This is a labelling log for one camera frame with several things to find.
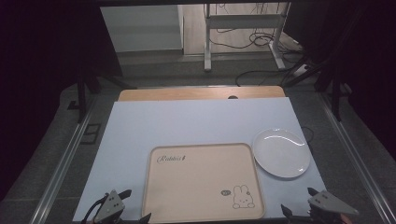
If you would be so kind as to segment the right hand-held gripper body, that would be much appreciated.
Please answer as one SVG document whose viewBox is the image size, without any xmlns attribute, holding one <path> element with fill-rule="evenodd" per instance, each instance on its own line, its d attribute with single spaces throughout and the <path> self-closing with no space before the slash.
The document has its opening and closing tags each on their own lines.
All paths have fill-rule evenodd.
<svg viewBox="0 0 396 224">
<path fill-rule="evenodd" d="M 292 221 L 305 224 L 345 224 L 341 215 L 358 216 L 360 212 L 351 205 L 337 198 L 327 190 L 319 191 L 317 195 L 307 200 L 310 209 L 308 216 L 292 216 Z"/>
</svg>

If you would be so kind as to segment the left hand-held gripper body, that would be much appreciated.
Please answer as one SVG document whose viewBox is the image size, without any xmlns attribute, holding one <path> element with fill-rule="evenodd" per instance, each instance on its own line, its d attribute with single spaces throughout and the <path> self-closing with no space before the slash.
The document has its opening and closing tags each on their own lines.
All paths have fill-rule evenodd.
<svg viewBox="0 0 396 224">
<path fill-rule="evenodd" d="M 124 208 L 125 205 L 122 199 L 113 189 L 107 194 L 95 216 L 92 218 L 92 224 L 119 224 L 120 215 Z"/>
</svg>

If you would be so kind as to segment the white round plate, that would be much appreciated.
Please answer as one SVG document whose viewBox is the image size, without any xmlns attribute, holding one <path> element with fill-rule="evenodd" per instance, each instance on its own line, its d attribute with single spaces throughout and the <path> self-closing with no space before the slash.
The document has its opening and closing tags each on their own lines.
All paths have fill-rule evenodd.
<svg viewBox="0 0 396 224">
<path fill-rule="evenodd" d="M 252 150 L 264 171 L 281 178 L 302 175 L 311 160 L 307 143 L 295 133 L 283 129 L 258 133 L 252 142 Z"/>
</svg>

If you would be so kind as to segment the beige tray with rabbit print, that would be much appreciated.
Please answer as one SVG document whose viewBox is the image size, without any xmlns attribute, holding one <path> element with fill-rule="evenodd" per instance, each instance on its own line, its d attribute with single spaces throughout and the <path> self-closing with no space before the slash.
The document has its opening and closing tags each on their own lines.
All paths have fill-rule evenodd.
<svg viewBox="0 0 396 224">
<path fill-rule="evenodd" d="M 149 156 L 142 214 L 154 224 L 246 220 L 265 205 L 246 144 L 156 147 Z"/>
</svg>

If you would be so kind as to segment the pale blue table sheet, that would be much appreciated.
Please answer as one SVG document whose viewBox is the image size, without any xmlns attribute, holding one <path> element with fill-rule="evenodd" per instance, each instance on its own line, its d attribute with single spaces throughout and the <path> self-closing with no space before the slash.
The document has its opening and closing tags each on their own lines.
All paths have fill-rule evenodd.
<svg viewBox="0 0 396 224">
<path fill-rule="evenodd" d="M 116 102 L 74 219 L 90 217 L 92 204 L 113 189 L 132 191 L 123 202 L 122 219 L 141 218 L 149 156 L 156 147 L 246 144 L 254 158 L 254 138 L 269 129 L 287 130 L 305 141 L 287 97 Z M 261 218 L 281 217 L 281 204 L 296 215 L 307 213 L 307 189 L 325 188 L 310 156 L 308 169 L 294 178 L 271 175 L 254 158 L 265 205 Z"/>
</svg>

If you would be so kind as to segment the black floor socket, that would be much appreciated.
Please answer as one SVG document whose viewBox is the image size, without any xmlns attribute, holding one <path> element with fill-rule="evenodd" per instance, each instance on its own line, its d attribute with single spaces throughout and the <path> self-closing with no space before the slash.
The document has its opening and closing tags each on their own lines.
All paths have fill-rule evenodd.
<svg viewBox="0 0 396 224">
<path fill-rule="evenodd" d="M 94 145 L 98 139 L 100 129 L 100 123 L 88 124 L 81 137 L 80 143 L 82 145 Z"/>
</svg>

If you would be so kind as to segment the black metal stand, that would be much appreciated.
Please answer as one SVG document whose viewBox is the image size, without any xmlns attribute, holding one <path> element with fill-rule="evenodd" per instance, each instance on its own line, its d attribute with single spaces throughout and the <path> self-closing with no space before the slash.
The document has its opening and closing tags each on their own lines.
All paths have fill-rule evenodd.
<svg viewBox="0 0 396 224">
<path fill-rule="evenodd" d="M 90 93 L 93 94 L 99 94 L 102 90 L 101 84 L 99 83 L 99 77 L 115 84 L 123 90 L 136 90 L 136 86 L 127 84 L 114 76 L 97 69 L 79 72 L 77 75 L 78 100 L 72 101 L 67 107 L 68 110 L 78 111 L 78 123 L 81 123 L 87 115 L 88 106 L 85 89 L 88 89 Z"/>
<path fill-rule="evenodd" d="M 338 70 L 337 62 L 334 56 L 329 56 L 326 60 L 321 63 L 314 64 L 311 68 L 308 68 L 301 75 L 289 80 L 289 77 L 298 68 L 308 61 L 307 56 L 303 56 L 293 67 L 286 69 L 286 75 L 282 79 L 280 86 L 282 88 L 292 87 L 303 80 L 312 77 L 319 73 L 319 77 L 315 82 L 314 88 L 316 91 L 323 92 L 329 86 L 332 86 L 331 93 L 331 112 L 335 116 L 337 121 L 341 121 L 340 116 L 340 97 L 343 95 L 341 91 L 341 75 Z"/>
</svg>

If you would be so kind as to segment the white power strip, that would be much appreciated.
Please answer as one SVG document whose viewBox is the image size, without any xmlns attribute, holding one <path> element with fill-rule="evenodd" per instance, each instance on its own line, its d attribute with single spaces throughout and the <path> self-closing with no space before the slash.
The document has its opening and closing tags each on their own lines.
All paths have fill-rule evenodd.
<svg viewBox="0 0 396 224">
<path fill-rule="evenodd" d="M 293 75 L 295 77 L 300 76 L 301 74 L 305 73 L 307 70 L 309 69 L 309 66 L 307 64 L 303 64 L 301 67 L 299 67 L 294 73 Z"/>
</svg>

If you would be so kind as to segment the aluminium floor rail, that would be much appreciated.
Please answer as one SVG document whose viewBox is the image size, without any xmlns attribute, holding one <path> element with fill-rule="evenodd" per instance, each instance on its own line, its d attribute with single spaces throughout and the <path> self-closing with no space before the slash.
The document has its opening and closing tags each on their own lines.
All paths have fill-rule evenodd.
<svg viewBox="0 0 396 224">
<path fill-rule="evenodd" d="M 337 119 L 337 117 L 333 114 L 331 108 L 331 102 L 327 98 L 325 93 L 320 93 L 318 95 L 322 103 L 322 107 L 332 124 L 335 133 L 337 134 L 340 142 L 343 145 L 346 154 L 348 155 L 351 164 L 354 166 L 361 183 L 365 187 L 369 198 L 374 204 L 375 210 L 380 215 L 384 224 L 396 224 L 396 215 L 393 213 L 389 201 L 385 197 L 382 189 L 379 185 L 375 182 L 372 174 L 370 173 L 368 167 L 364 163 L 361 155 L 353 143 L 352 139 L 347 133 L 344 124 Z"/>
<path fill-rule="evenodd" d="M 45 224 L 50 214 L 51 208 L 54 205 L 56 196 L 64 182 L 67 171 L 70 167 L 72 160 L 77 152 L 78 146 L 82 139 L 82 136 L 88 126 L 90 118 L 92 116 L 92 109 L 95 105 L 96 99 L 92 99 L 88 102 L 87 112 L 83 116 L 81 122 L 77 125 L 74 130 L 71 140 L 68 142 L 67 147 L 58 162 L 48 185 L 46 186 L 42 197 L 40 198 L 38 205 L 29 221 L 29 224 Z"/>
</svg>

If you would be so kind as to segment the white metal desk frame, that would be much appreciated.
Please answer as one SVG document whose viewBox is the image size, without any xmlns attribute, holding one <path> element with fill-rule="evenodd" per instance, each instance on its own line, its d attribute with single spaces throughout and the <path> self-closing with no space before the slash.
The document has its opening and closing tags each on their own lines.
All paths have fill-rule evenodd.
<svg viewBox="0 0 396 224">
<path fill-rule="evenodd" d="M 284 4 L 277 3 L 274 13 L 264 11 L 265 3 L 256 3 L 248 14 L 230 14 L 228 12 L 219 14 L 211 13 L 211 4 L 204 4 L 205 18 L 205 70 L 212 69 L 211 47 L 213 45 L 231 49 L 246 49 L 252 45 L 267 46 L 272 53 L 278 70 L 285 70 L 286 66 L 281 58 L 280 37 L 288 17 L 290 2 Z M 211 34 L 216 31 L 218 34 L 229 33 L 237 30 L 252 30 L 249 36 L 249 43 L 245 46 L 232 46 L 225 43 L 213 41 Z"/>
</svg>

